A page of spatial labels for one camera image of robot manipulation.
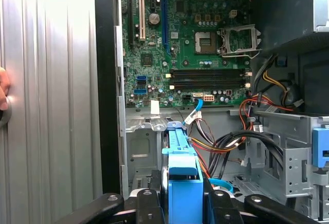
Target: side panel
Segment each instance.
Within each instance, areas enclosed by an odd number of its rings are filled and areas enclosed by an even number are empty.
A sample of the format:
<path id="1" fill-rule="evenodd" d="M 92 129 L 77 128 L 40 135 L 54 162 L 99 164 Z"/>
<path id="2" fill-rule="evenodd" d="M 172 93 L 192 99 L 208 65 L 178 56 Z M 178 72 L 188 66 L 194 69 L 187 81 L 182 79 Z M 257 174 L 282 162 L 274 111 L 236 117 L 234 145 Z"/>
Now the side panel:
<path id="1" fill-rule="evenodd" d="M 0 16 L 0 223 L 53 223 L 102 194 L 94 0 L 0 0 Z"/>

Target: chip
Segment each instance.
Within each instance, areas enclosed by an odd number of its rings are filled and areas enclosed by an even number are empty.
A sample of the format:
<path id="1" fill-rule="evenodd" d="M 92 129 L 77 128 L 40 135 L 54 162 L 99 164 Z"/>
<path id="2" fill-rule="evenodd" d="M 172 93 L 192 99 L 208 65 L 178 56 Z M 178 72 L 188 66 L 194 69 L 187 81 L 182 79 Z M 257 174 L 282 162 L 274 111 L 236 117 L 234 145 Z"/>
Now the chip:
<path id="1" fill-rule="evenodd" d="M 196 32 L 194 36 L 196 54 L 217 53 L 217 37 L 215 32 Z"/>
<path id="2" fill-rule="evenodd" d="M 176 12 L 184 12 L 184 1 L 176 1 Z"/>
<path id="3" fill-rule="evenodd" d="M 141 64 L 142 66 L 152 66 L 153 55 L 151 53 L 142 53 L 141 54 Z"/>

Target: yellow wire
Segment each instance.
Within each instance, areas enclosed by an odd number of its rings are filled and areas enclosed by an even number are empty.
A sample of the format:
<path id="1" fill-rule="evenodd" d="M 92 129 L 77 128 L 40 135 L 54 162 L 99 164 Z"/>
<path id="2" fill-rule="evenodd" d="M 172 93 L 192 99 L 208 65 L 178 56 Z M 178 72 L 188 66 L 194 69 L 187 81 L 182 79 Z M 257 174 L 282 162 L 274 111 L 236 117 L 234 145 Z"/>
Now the yellow wire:
<path id="1" fill-rule="evenodd" d="M 281 84 L 280 82 L 276 81 L 275 79 L 270 78 L 267 74 L 267 71 L 264 72 L 263 79 L 267 82 L 270 82 L 272 84 L 275 84 L 275 85 L 281 87 L 284 92 L 287 92 L 287 88 L 283 84 Z"/>

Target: sata port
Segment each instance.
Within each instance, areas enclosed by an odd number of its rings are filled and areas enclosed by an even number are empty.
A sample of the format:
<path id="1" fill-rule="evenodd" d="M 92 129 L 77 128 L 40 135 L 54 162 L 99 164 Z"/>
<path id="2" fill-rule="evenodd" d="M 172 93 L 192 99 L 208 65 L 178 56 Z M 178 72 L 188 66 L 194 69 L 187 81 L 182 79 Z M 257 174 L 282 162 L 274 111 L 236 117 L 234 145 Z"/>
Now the sata port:
<path id="1" fill-rule="evenodd" d="M 183 102 L 190 102 L 192 99 L 191 95 L 182 95 L 181 99 L 183 100 Z"/>
<path id="2" fill-rule="evenodd" d="M 193 93 L 193 97 L 203 97 L 203 93 Z"/>

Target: expansion slot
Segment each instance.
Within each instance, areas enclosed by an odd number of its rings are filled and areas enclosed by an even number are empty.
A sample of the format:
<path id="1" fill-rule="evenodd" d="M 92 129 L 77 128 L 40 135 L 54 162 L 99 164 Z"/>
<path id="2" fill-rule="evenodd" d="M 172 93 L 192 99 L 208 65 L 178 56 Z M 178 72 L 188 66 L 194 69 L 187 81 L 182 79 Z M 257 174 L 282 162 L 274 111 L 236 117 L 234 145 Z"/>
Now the expansion slot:
<path id="1" fill-rule="evenodd" d="M 133 0 L 127 0 L 127 16 L 128 16 L 128 43 L 134 46 L 134 21 L 133 21 Z"/>
<path id="2" fill-rule="evenodd" d="M 161 0 L 161 26 L 162 26 L 162 44 L 169 51 L 168 44 L 168 0 Z"/>
<path id="3" fill-rule="evenodd" d="M 139 2 L 139 40 L 146 40 L 145 28 L 145 0 L 138 0 Z"/>

